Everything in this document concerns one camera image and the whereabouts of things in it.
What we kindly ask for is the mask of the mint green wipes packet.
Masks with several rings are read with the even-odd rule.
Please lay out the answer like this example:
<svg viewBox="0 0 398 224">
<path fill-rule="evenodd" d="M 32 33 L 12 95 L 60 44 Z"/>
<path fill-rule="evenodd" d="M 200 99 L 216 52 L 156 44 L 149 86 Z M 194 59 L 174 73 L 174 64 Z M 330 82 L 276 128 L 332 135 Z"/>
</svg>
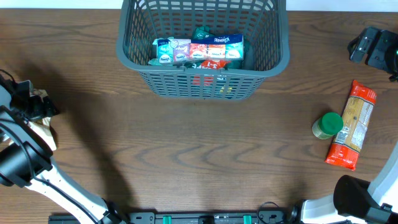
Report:
<svg viewBox="0 0 398 224">
<path fill-rule="evenodd" d="M 150 53 L 150 60 L 148 61 L 148 64 L 152 66 L 161 66 L 157 58 L 157 39 L 155 39 L 152 43 L 152 51 Z"/>
</svg>

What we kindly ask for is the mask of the green lid jar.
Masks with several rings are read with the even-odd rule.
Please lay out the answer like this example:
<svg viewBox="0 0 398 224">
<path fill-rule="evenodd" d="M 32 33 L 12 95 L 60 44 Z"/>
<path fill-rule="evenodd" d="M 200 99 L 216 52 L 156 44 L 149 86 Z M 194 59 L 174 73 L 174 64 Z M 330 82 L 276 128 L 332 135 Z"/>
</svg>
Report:
<svg viewBox="0 0 398 224">
<path fill-rule="evenodd" d="M 343 118 L 339 114 L 329 112 L 314 122 L 312 133 L 318 139 L 329 139 L 339 133 L 343 125 Z"/>
</svg>

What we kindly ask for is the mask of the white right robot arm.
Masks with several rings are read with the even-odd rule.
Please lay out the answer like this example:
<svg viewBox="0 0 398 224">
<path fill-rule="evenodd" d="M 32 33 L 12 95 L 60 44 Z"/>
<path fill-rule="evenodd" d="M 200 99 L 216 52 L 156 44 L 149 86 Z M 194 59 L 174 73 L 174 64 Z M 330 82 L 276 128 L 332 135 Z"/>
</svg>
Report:
<svg viewBox="0 0 398 224">
<path fill-rule="evenodd" d="M 390 81 L 397 81 L 397 34 L 367 27 L 348 45 L 349 59 L 384 70 Z M 354 170 L 369 119 L 376 102 L 376 92 L 353 81 L 342 115 L 342 123 L 332 129 L 329 116 L 314 126 L 335 137 L 326 163 Z M 294 223 L 397 223 L 397 149 L 393 149 L 377 177 L 368 182 L 350 175 L 342 176 L 332 194 L 305 200 L 292 210 Z"/>
</svg>

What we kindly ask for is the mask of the orange pasta packet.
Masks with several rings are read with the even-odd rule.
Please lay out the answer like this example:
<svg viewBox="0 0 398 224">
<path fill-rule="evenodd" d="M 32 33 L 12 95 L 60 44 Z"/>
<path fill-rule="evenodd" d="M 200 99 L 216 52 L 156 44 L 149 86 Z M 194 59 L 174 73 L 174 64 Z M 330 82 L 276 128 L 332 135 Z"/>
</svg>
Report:
<svg viewBox="0 0 398 224">
<path fill-rule="evenodd" d="M 374 90 L 357 80 L 353 81 L 342 114 L 343 128 L 331 143 L 325 159 L 327 164 L 355 170 L 376 98 L 377 94 Z"/>
</svg>

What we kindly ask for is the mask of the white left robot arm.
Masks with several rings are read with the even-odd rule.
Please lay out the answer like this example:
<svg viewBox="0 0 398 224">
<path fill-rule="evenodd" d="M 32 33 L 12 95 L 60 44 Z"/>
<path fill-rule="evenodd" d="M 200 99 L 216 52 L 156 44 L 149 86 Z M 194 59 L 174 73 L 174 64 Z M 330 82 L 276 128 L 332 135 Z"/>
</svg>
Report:
<svg viewBox="0 0 398 224">
<path fill-rule="evenodd" d="M 55 162 L 52 133 L 40 133 L 34 122 L 48 123 L 59 114 L 46 91 L 28 80 L 1 78 L 1 184 L 40 193 L 72 214 L 79 223 L 129 223 L 129 218 L 105 199 L 90 193 Z"/>
</svg>

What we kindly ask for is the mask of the green coffee mix bag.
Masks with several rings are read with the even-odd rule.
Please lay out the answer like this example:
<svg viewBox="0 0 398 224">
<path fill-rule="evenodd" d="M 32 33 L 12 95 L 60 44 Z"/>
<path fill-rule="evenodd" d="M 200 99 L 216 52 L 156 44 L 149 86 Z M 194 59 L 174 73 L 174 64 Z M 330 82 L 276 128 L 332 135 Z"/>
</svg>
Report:
<svg viewBox="0 0 398 224">
<path fill-rule="evenodd" d="M 207 26 L 195 29 L 190 44 L 192 60 L 184 66 L 212 70 L 242 69 L 250 48 L 249 42 L 243 39 L 242 34 L 216 36 L 209 30 Z"/>
</svg>

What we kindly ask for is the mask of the beige brown snack bag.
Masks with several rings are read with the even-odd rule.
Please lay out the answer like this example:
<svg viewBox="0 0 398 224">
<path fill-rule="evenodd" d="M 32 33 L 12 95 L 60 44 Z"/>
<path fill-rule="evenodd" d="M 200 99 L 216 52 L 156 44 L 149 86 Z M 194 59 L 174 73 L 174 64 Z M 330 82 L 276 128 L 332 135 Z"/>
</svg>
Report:
<svg viewBox="0 0 398 224">
<path fill-rule="evenodd" d="M 42 100 L 44 100 L 44 98 L 48 96 L 45 90 L 38 89 L 33 89 L 30 92 L 30 95 L 39 96 Z M 55 151 L 57 149 L 57 146 L 53 134 L 50 130 L 50 120 L 51 118 L 46 117 L 37 121 L 29 121 L 28 126 L 47 143 L 52 151 Z"/>
</svg>

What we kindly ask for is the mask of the Kleenex tissue multipack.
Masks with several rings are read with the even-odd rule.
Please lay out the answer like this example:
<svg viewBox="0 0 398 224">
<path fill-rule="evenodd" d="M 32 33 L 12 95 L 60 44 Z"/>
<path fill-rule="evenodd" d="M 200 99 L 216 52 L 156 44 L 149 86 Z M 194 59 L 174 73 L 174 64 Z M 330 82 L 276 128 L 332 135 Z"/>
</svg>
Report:
<svg viewBox="0 0 398 224">
<path fill-rule="evenodd" d="M 197 60 L 243 60 L 242 34 L 210 36 L 203 39 L 157 39 L 157 61 L 161 65 L 183 64 Z"/>
</svg>

